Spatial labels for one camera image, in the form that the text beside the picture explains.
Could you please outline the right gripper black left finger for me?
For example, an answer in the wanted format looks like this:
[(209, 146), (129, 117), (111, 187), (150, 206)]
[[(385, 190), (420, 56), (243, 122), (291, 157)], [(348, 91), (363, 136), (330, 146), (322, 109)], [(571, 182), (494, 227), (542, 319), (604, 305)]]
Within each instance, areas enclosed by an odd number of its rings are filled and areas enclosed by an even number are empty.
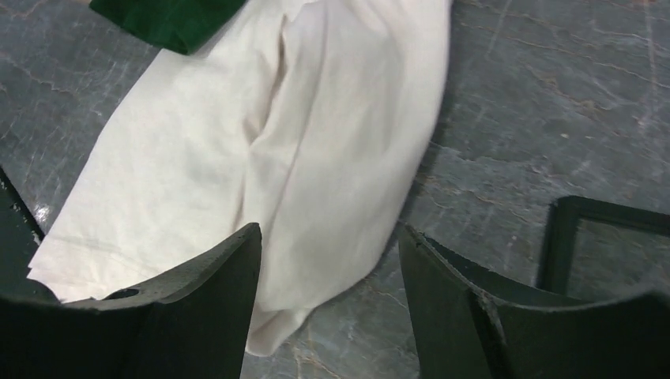
[(262, 234), (211, 250), (101, 300), (1, 299), (4, 378), (237, 378)]

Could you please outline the black square frame tray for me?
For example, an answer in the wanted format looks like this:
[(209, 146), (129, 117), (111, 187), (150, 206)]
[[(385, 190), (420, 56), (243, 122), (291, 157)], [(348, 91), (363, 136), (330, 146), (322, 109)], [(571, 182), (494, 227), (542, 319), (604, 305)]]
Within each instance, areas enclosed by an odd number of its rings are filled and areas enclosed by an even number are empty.
[(669, 215), (570, 195), (550, 204), (536, 287), (565, 295), (574, 258), (579, 221), (591, 220), (652, 235), (669, 236)]

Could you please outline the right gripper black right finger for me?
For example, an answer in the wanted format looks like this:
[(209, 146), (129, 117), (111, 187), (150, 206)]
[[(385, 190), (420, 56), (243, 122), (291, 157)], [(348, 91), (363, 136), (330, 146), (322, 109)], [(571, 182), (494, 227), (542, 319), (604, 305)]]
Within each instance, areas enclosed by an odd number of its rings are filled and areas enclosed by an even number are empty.
[(398, 235), (423, 378), (666, 378), (669, 297), (590, 302), (484, 268), (411, 227)]

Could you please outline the white and green t-shirt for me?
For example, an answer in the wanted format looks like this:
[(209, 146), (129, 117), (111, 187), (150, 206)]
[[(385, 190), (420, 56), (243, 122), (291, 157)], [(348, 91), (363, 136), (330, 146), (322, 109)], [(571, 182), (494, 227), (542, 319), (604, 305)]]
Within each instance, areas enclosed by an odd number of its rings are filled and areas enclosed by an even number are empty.
[(104, 298), (248, 223), (246, 350), (271, 355), (385, 250), (433, 135), (449, 1), (250, 1), (195, 56), (161, 51), (101, 132), (29, 263)]

